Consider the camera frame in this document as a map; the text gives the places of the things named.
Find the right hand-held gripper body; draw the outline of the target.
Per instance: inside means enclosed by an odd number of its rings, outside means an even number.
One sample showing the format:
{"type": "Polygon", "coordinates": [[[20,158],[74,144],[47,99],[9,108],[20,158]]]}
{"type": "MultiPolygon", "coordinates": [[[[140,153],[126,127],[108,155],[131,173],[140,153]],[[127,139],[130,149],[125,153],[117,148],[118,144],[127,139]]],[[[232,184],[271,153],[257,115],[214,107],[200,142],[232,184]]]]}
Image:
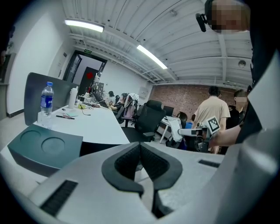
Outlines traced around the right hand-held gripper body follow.
{"type": "Polygon", "coordinates": [[[209,148],[209,141],[212,136],[220,130],[220,125],[215,116],[208,118],[197,125],[196,144],[199,152],[206,153],[209,148]]]}

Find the grey desk partition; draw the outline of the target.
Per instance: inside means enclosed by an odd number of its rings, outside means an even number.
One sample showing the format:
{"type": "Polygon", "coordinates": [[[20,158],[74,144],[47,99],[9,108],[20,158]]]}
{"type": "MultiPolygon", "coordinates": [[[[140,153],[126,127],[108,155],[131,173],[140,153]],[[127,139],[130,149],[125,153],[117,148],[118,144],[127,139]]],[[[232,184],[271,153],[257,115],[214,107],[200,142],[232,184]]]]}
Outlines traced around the grey desk partition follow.
{"type": "Polygon", "coordinates": [[[68,105],[71,89],[80,87],[78,84],[58,78],[38,73],[29,73],[24,92],[24,120],[27,126],[37,121],[38,113],[41,111],[42,90],[48,81],[53,83],[53,111],[68,105]]]}

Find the black framed door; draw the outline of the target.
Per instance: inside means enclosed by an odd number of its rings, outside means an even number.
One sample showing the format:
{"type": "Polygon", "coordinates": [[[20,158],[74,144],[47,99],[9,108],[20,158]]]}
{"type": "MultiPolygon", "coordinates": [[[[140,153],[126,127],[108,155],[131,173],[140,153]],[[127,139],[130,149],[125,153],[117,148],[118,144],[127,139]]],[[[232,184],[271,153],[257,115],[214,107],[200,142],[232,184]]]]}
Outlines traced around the black framed door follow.
{"type": "Polygon", "coordinates": [[[74,50],[65,69],[63,80],[78,85],[78,96],[84,95],[92,87],[97,77],[100,77],[107,60],[74,50]]]}

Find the black cardboard box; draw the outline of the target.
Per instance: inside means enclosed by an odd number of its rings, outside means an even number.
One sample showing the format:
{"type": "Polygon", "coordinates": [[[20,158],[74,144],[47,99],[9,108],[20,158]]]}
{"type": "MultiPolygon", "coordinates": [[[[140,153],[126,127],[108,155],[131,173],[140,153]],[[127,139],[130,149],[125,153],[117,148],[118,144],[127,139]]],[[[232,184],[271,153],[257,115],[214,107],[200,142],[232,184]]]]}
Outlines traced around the black cardboard box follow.
{"type": "Polygon", "coordinates": [[[63,131],[33,124],[19,133],[7,147],[18,165],[49,177],[79,158],[84,146],[89,146],[89,153],[93,153],[127,143],[129,141],[120,127],[109,133],[106,129],[85,126],[63,131]]]}

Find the black office chair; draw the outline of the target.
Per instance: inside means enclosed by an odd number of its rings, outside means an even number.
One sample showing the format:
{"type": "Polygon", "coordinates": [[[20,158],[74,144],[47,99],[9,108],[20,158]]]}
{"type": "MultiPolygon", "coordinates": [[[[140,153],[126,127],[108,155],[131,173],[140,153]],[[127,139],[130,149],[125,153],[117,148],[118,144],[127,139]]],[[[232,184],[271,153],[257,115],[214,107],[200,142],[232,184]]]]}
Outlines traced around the black office chair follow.
{"type": "Polygon", "coordinates": [[[122,130],[130,143],[151,142],[165,115],[161,101],[149,100],[143,105],[134,127],[122,127],[122,130]]]}

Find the black computer monitor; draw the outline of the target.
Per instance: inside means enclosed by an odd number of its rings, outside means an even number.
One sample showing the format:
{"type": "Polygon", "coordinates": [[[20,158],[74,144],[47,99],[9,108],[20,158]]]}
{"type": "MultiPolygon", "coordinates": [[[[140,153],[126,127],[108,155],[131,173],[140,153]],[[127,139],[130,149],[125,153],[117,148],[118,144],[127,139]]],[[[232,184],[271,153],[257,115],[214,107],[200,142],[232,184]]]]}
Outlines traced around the black computer monitor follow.
{"type": "Polygon", "coordinates": [[[94,82],[93,84],[93,95],[96,101],[103,101],[104,84],[100,82],[94,82]]]}

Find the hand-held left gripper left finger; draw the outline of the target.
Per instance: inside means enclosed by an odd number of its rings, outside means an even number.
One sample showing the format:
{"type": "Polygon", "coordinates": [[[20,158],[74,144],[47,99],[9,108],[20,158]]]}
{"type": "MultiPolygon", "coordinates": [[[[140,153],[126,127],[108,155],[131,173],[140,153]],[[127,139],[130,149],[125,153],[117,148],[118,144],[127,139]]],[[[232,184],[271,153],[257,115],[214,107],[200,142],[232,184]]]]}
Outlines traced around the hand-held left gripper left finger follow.
{"type": "Polygon", "coordinates": [[[134,181],[140,145],[129,143],[82,156],[42,182],[29,196],[50,223],[152,224],[134,181]]]}

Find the person's right forearm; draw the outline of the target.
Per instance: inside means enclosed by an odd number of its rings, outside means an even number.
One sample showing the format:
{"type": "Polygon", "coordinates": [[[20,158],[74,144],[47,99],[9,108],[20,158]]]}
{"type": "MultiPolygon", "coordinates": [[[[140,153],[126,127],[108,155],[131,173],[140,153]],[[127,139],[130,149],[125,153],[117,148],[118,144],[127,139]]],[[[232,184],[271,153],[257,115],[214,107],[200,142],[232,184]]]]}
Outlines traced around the person's right forearm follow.
{"type": "Polygon", "coordinates": [[[243,123],[233,128],[216,132],[209,141],[209,148],[221,146],[228,147],[235,144],[243,123]]]}

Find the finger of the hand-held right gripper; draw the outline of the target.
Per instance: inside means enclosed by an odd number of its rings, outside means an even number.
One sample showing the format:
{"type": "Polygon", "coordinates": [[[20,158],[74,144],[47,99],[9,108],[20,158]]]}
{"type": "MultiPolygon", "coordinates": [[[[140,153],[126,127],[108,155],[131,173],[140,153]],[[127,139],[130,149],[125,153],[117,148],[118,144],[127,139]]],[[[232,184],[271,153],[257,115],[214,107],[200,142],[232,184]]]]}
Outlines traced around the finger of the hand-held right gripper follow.
{"type": "Polygon", "coordinates": [[[182,136],[202,136],[202,129],[179,129],[178,134],[182,136]]]}

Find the pink backpack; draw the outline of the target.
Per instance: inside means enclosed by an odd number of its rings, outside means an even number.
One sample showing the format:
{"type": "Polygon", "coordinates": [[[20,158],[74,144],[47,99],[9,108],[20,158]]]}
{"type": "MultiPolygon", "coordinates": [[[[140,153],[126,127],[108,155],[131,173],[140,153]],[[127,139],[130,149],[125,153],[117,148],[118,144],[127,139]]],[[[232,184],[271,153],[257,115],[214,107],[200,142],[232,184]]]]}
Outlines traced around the pink backpack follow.
{"type": "Polygon", "coordinates": [[[124,111],[123,117],[125,119],[132,119],[134,116],[134,110],[135,110],[134,105],[132,103],[129,104],[124,111]]]}

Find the long ceiling light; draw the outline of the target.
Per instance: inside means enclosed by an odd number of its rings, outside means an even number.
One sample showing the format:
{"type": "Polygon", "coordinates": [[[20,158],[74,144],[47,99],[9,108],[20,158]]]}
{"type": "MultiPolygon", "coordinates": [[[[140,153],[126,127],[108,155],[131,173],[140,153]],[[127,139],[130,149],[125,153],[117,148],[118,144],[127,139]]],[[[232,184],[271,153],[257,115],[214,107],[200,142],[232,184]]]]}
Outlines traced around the long ceiling light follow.
{"type": "Polygon", "coordinates": [[[104,31],[103,26],[88,23],[88,22],[84,22],[84,21],[66,19],[65,24],[68,25],[68,26],[75,26],[75,27],[90,29],[90,30],[97,31],[97,32],[100,32],[100,33],[102,33],[104,31]]]}
{"type": "Polygon", "coordinates": [[[146,48],[144,48],[142,45],[138,45],[137,49],[141,51],[143,54],[145,54],[147,57],[149,57],[152,61],[154,61],[159,67],[162,69],[167,69],[168,67],[165,66],[154,54],[152,54],[150,51],[148,51],[146,48]]]}

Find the grey electrical wall box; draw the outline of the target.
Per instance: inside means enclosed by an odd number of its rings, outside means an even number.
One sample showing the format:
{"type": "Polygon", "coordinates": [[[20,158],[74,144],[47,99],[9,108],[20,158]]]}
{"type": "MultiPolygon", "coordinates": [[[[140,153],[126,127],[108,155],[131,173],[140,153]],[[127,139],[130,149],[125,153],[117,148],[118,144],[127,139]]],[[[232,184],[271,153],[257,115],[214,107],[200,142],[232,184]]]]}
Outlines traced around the grey electrical wall box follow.
{"type": "Polygon", "coordinates": [[[146,99],[148,94],[149,94],[149,90],[146,87],[140,87],[139,88],[138,95],[139,95],[140,98],[146,99]]]}

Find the white thermos jug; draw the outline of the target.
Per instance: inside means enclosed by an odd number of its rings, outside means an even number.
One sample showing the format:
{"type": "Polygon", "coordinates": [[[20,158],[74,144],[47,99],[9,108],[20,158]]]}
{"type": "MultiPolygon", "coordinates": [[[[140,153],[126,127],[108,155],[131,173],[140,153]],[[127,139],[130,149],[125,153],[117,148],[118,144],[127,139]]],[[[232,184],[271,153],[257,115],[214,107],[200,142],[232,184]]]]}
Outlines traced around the white thermos jug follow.
{"type": "Polygon", "coordinates": [[[69,103],[68,103],[68,108],[73,109],[75,106],[75,101],[77,98],[77,94],[78,94],[78,86],[72,88],[70,90],[70,98],[69,98],[69,103]]]}

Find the person's black clothing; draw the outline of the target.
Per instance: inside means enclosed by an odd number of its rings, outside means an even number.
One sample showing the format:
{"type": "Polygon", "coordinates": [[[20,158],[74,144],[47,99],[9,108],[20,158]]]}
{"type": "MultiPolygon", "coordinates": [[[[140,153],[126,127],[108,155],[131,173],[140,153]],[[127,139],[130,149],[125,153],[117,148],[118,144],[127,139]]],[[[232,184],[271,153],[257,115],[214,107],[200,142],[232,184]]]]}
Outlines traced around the person's black clothing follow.
{"type": "Polygon", "coordinates": [[[252,90],[270,64],[276,50],[280,51],[280,0],[245,0],[250,7],[250,38],[252,43],[252,90]]]}

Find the clear water bottle blue label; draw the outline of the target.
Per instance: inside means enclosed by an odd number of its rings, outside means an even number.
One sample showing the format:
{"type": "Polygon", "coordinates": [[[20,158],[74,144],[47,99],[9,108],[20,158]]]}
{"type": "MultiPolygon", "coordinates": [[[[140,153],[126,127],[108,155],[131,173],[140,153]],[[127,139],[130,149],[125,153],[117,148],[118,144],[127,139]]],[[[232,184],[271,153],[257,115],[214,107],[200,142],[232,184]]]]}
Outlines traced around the clear water bottle blue label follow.
{"type": "Polygon", "coordinates": [[[46,86],[44,87],[41,93],[41,101],[40,101],[41,112],[38,116],[38,121],[37,121],[47,129],[51,129],[53,97],[54,97],[53,83],[48,81],[46,82],[46,86]]]}

